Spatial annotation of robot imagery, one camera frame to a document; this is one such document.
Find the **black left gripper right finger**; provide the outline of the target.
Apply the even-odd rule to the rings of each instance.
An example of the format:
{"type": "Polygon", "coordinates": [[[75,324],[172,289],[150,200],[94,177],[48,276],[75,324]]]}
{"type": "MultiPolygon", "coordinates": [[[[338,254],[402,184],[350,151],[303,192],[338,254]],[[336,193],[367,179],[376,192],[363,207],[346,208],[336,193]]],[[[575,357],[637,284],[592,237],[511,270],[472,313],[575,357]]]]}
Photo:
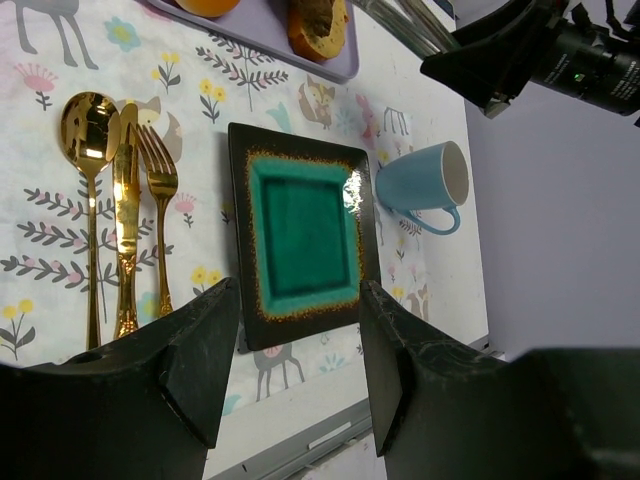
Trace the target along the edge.
{"type": "Polygon", "coordinates": [[[391,479],[635,479],[639,353],[549,348],[505,362],[360,287],[375,447],[391,479]]]}

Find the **bread slice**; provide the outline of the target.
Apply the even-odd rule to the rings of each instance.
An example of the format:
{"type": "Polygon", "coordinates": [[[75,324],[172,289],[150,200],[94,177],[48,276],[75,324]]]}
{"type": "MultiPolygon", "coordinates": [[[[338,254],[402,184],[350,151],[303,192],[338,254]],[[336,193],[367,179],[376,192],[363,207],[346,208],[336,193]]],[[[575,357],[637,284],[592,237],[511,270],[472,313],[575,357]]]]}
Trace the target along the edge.
{"type": "Polygon", "coordinates": [[[343,0],[289,1],[287,36],[295,54],[314,62],[337,57],[349,23],[343,0]]]}

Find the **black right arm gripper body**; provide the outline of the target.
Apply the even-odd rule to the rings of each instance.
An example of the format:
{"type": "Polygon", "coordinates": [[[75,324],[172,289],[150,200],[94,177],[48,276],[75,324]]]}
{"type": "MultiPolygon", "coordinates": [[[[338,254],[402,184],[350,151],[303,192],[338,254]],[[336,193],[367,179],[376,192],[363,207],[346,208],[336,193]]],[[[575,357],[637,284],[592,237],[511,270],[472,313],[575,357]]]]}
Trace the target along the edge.
{"type": "Polygon", "coordinates": [[[565,25],[563,1],[509,1],[453,33],[459,47],[425,58],[420,72],[488,118],[532,79],[565,25]]]}

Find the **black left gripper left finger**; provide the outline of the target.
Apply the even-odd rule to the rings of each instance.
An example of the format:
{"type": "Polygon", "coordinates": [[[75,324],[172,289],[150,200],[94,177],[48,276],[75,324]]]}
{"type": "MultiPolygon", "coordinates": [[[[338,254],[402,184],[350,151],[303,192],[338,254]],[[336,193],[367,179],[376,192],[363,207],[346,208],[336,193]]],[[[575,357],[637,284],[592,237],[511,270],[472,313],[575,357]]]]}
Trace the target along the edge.
{"type": "Polygon", "coordinates": [[[199,479],[240,320],[234,278],[62,364],[1,369],[5,479],[199,479]]]}

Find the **metal tongs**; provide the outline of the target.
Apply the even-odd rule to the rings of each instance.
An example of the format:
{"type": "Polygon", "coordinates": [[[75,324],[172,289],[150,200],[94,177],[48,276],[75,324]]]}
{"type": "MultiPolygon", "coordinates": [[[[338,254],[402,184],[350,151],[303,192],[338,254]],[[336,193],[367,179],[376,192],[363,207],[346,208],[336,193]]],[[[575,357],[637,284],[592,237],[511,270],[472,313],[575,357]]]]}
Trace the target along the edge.
{"type": "Polygon", "coordinates": [[[460,43],[424,1],[353,0],[419,59],[459,50],[460,43]]]}

